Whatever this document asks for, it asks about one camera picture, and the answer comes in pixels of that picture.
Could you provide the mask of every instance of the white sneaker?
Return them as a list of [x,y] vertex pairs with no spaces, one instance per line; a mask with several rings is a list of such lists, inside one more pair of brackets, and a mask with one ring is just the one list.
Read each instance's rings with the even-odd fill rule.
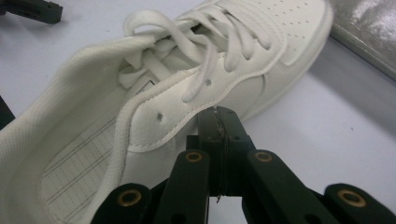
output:
[[[162,29],[134,34],[143,25]],[[307,70],[332,24],[325,0],[210,0],[175,23],[83,49],[0,133],[0,223],[89,223],[120,184],[165,179],[195,115],[263,111]]]

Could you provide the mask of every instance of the white table surface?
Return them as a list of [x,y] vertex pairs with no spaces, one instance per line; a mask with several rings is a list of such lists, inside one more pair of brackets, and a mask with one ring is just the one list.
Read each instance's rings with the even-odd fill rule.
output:
[[[56,69],[89,44],[123,36],[138,9],[171,18],[200,0],[54,1],[55,25],[0,17],[0,95],[18,116]],[[274,151],[311,189],[348,183],[396,213],[396,83],[332,39],[280,101],[244,123],[257,148]],[[246,223],[240,199],[211,200],[209,223]]]

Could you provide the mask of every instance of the white shoelace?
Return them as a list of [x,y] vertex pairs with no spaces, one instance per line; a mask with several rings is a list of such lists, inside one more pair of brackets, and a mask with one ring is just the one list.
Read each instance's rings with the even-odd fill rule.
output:
[[[227,72],[232,72],[238,66],[241,53],[246,60],[253,56],[255,39],[263,48],[270,48],[271,40],[263,29],[248,29],[248,27],[258,27],[257,22],[250,17],[243,16],[240,9],[229,2],[189,11],[178,19],[199,23],[213,35],[227,42],[227,49],[224,49],[224,69]],[[191,29],[180,31],[163,14],[151,10],[138,11],[130,15],[125,20],[124,32],[127,35],[134,35],[135,29],[147,25],[163,28],[170,37],[159,40],[153,48],[134,52],[134,55],[126,58],[125,60],[132,67],[120,72],[120,83],[125,88],[131,88],[134,82],[147,71],[159,80],[171,76],[171,72],[162,60],[174,48],[178,48],[188,59],[201,65],[201,70],[182,94],[182,101],[187,103],[199,93],[212,76],[220,47],[206,35],[195,34]]]

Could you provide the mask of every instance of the black bracket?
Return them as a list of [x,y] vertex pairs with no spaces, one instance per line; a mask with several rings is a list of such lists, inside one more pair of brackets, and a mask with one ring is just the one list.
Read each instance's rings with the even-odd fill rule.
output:
[[43,0],[0,0],[0,15],[9,12],[48,24],[59,22],[63,10],[63,7]]
[[92,223],[204,224],[209,196],[239,196],[249,224],[396,223],[396,216],[361,189],[308,189],[273,152],[256,150],[239,118],[224,107],[198,114],[170,177],[154,189],[113,190]]

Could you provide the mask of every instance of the screw hole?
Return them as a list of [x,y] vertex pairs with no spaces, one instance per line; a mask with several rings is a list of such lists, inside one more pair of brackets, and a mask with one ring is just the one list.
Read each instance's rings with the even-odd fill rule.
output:
[[202,155],[201,155],[201,153],[198,153],[198,152],[191,152],[186,155],[186,159],[187,159],[187,161],[190,161],[190,162],[198,162],[202,159]]
[[266,152],[258,152],[256,153],[256,159],[259,161],[271,161],[272,156]]
[[312,214],[305,215],[305,221],[309,224],[321,224],[320,219]]
[[358,193],[348,189],[341,189],[338,191],[338,197],[340,197],[344,203],[355,207],[364,207],[367,202]]
[[186,216],[180,213],[174,214],[171,217],[171,222],[172,224],[184,224],[186,223]]
[[122,207],[129,207],[137,204],[142,198],[142,194],[136,189],[125,190],[119,195],[118,203]]

